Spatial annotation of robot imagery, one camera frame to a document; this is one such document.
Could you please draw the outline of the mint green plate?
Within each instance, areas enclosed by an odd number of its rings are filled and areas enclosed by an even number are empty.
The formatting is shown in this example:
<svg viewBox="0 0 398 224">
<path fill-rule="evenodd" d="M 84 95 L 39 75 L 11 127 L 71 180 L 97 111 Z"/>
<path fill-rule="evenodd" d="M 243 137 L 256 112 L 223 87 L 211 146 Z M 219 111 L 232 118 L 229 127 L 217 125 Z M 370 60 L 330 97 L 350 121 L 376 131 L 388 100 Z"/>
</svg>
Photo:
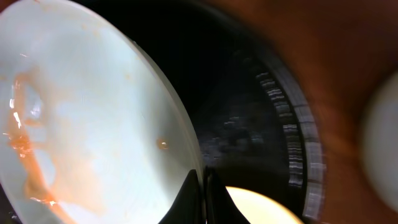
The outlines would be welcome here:
<svg viewBox="0 0 398 224">
<path fill-rule="evenodd" d="M 1 13 L 1 185 L 23 223 L 158 223 L 198 140 L 173 86 L 71 1 Z"/>
<path fill-rule="evenodd" d="M 379 198 L 397 211 L 397 73 L 373 94 L 361 128 L 364 173 Z"/>
</svg>

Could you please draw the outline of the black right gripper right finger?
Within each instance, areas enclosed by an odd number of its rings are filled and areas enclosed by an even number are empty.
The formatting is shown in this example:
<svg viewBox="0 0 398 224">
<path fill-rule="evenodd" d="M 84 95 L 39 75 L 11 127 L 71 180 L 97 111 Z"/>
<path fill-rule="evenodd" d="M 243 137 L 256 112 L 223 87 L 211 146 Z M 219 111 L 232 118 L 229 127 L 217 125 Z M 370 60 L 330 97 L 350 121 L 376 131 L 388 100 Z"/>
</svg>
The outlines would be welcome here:
<svg viewBox="0 0 398 224">
<path fill-rule="evenodd" d="M 205 169 L 206 218 L 209 224 L 249 224 L 235 206 L 226 186 L 214 169 Z"/>
</svg>

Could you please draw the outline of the yellow plate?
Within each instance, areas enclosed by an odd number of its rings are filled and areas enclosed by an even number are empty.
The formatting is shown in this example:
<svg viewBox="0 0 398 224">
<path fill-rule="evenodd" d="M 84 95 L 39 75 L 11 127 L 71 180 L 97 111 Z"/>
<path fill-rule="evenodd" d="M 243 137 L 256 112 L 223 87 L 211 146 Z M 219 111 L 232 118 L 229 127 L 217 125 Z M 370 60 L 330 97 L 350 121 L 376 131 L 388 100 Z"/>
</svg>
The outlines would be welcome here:
<svg viewBox="0 0 398 224">
<path fill-rule="evenodd" d="M 227 186 L 226 189 L 249 223 L 303 224 L 289 209 L 269 197 L 237 187 Z"/>
</svg>

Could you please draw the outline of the mint green plate top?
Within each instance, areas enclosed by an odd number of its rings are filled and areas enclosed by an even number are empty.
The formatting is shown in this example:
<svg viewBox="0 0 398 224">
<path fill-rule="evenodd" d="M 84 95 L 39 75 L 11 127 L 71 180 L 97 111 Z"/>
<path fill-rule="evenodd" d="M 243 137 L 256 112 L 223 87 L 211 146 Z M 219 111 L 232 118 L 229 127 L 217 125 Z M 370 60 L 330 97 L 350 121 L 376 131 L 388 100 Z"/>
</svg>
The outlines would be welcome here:
<svg viewBox="0 0 398 224">
<path fill-rule="evenodd" d="M 1 185 L 23 223 L 158 223 L 198 140 L 173 86 L 71 1 L 1 13 Z"/>
</svg>

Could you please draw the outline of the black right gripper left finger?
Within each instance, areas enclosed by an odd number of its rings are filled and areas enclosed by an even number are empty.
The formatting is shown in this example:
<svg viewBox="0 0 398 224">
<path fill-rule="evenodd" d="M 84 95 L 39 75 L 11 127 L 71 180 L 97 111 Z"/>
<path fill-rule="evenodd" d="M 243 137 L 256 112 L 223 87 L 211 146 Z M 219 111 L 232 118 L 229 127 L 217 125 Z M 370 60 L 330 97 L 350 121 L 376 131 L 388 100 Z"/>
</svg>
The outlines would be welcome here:
<svg viewBox="0 0 398 224">
<path fill-rule="evenodd" d="M 196 170 L 188 172 L 176 199 L 159 224 L 201 224 L 202 197 Z"/>
</svg>

